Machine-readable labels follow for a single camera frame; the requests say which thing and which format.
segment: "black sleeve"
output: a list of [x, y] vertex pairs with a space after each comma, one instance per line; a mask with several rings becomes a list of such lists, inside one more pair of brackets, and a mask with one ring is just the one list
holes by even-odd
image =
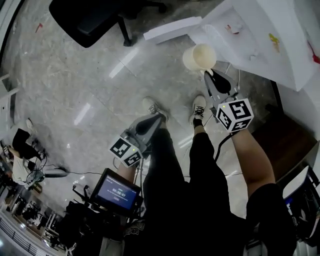
[[259, 224], [258, 237], [268, 255], [293, 255], [296, 230], [278, 185], [263, 185], [250, 196], [246, 219], [251, 231]]

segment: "seated person in background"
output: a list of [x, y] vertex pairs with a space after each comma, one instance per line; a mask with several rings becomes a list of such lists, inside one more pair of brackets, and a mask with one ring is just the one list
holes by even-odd
[[[35, 129], [30, 119], [26, 120], [26, 126], [34, 134]], [[25, 185], [30, 171], [36, 169], [37, 159], [42, 160], [39, 153], [30, 145], [26, 143], [31, 134], [23, 129], [18, 128], [13, 141], [12, 147], [8, 147], [9, 151], [13, 154], [13, 167], [12, 171], [6, 174], [12, 178], [14, 182], [19, 185]], [[35, 172], [35, 175], [42, 175], [41, 172]]]

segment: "gray tile floor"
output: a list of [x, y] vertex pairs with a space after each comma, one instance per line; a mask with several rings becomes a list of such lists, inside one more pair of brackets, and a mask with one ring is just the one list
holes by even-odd
[[[113, 157], [107, 151], [109, 144], [133, 120], [147, 113], [141, 102], [150, 96], [170, 113], [167, 126], [183, 173], [189, 175], [191, 104], [196, 95], [206, 92], [201, 74], [188, 71], [182, 63], [184, 50], [194, 43], [182, 36], [154, 45], [144, 41], [143, 33], [179, 19], [204, 17], [220, 2], [174, 0], [165, 14], [152, 7], [144, 9], [138, 19], [126, 21], [130, 34], [137, 38], [133, 47], [123, 46], [122, 34], [115, 25], [85, 49], [54, 21], [48, 10], [50, 0], [26, 0], [10, 32], [2, 62], [13, 86], [21, 88], [16, 96], [15, 122], [26, 118], [33, 121], [50, 163], [63, 165], [71, 172], [102, 173], [107, 167], [114, 169]], [[35, 33], [39, 23], [43, 27]], [[227, 66], [220, 62], [215, 68], [224, 72]], [[238, 80], [233, 67], [228, 74]], [[267, 115], [264, 106], [274, 103], [271, 86], [267, 80], [243, 71], [240, 84], [251, 100], [258, 125]], [[215, 147], [227, 135], [213, 118], [205, 128]], [[241, 172], [231, 141], [223, 146], [218, 165], [226, 175]], [[148, 161], [144, 167], [146, 174]], [[75, 181], [93, 189], [99, 177], [70, 174], [46, 179], [41, 198], [52, 208], [60, 206], [61, 212], [69, 200], [76, 198], [72, 192]], [[227, 176], [227, 180], [231, 210], [244, 216], [244, 179], [235, 175]]]

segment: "shoe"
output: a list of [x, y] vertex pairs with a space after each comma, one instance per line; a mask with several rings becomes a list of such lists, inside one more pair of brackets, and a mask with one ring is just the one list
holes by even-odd
[[207, 102], [206, 98], [203, 95], [198, 95], [195, 97], [192, 104], [192, 115], [189, 118], [190, 124], [193, 126], [194, 119], [204, 119], [204, 112], [206, 110]]
[[36, 129], [33, 123], [31, 122], [31, 120], [28, 118], [27, 120], [25, 120], [25, 123], [26, 123], [26, 127], [28, 127], [28, 129], [31, 131], [30, 135], [34, 135], [36, 133]]
[[165, 121], [166, 122], [168, 121], [169, 119], [168, 113], [163, 109], [161, 109], [152, 98], [150, 97], [143, 98], [142, 105], [150, 114], [162, 114], [165, 117]]

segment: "black chair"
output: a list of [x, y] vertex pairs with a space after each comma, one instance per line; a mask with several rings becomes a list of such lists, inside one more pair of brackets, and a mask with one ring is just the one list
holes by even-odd
[[79, 45], [88, 48], [116, 23], [124, 37], [124, 46], [132, 46], [123, 17], [132, 20], [143, 7], [158, 7], [165, 13], [164, 3], [146, 0], [53, 0], [49, 11], [59, 26]]

